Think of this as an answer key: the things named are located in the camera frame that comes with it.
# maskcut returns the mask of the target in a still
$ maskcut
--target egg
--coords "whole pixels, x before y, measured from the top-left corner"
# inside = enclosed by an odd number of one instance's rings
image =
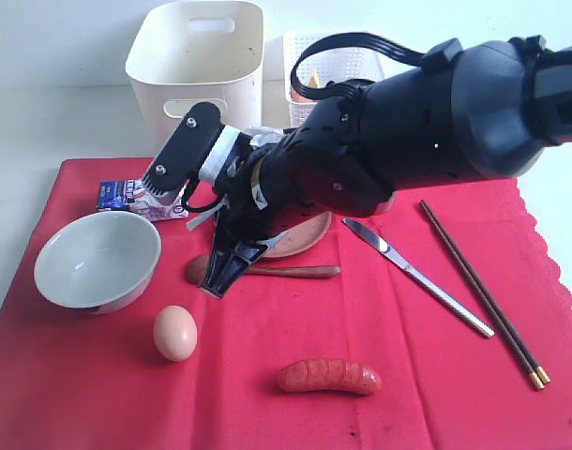
[[[184,361],[192,355],[198,330],[192,315],[182,307],[165,307],[155,319],[153,340],[159,352],[170,361]]]

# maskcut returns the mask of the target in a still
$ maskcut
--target butter knife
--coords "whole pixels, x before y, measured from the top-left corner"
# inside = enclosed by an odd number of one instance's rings
[[[480,321],[475,315],[464,305],[459,303],[448,293],[443,291],[439,286],[432,282],[429,278],[415,269],[407,260],[405,260],[400,253],[398,253],[390,244],[383,240],[383,238],[363,223],[352,218],[344,218],[342,220],[353,232],[378,250],[390,262],[394,263],[403,272],[421,284],[424,288],[430,291],[437,299],[439,299],[445,306],[451,309],[455,314],[461,317],[466,323],[480,333],[485,338],[494,336],[494,331]]]

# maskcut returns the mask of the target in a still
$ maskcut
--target sausage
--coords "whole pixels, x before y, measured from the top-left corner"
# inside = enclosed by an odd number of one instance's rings
[[[345,359],[303,359],[278,373],[278,386],[286,392],[336,390],[369,396],[382,388],[372,368]]]

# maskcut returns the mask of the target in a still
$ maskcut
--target white bowl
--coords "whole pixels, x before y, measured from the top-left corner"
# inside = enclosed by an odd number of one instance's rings
[[[125,211],[82,217],[40,251],[34,280],[49,301],[97,314],[140,296],[161,254],[161,237],[147,219]]]

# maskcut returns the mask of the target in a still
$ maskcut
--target chopsticks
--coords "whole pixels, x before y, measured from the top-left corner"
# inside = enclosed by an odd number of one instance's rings
[[[489,290],[484,286],[482,280],[479,278],[475,270],[471,267],[467,259],[463,256],[453,239],[450,237],[441,221],[434,215],[434,212],[429,207],[428,203],[422,200],[420,203],[424,209],[429,221],[440,235],[444,244],[450,251],[451,255],[463,271],[467,280],[472,284],[477,293],[482,305],[490,315],[490,318],[495,323],[504,337],[509,350],[517,358],[519,365],[525,371],[526,375],[532,382],[535,389],[543,389],[545,383],[550,382],[549,375],[545,369],[540,366],[536,361],[534,354],[530,351],[526,343],[523,341],[518,333],[518,330],[513,326],[513,323],[505,316],[496,300],[492,297]]]

